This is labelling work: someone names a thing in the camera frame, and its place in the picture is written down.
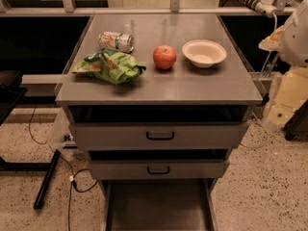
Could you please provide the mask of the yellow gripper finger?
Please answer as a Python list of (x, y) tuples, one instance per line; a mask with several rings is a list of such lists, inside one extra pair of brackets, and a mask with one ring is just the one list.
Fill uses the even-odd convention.
[(307, 67), (293, 66), (283, 76), (275, 76), (263, 112), (263, 127), (267, 130), (283, 128), (307, 100)]
[(261, 40), (258, 47), (265, 51), (278, 51), (280, 49), (280, 39), (284, 26), (280, 26), (273, 31), (268, 37)]

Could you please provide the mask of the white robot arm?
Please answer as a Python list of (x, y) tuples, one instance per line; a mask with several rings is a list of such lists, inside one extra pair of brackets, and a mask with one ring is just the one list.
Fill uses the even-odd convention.
[(285, 23), (259, 43), (276, 51), (290, 69), (270, 89), (262, 125), (270, 131), (283, 128), (308, 100), (308, 0), (303, 0)]

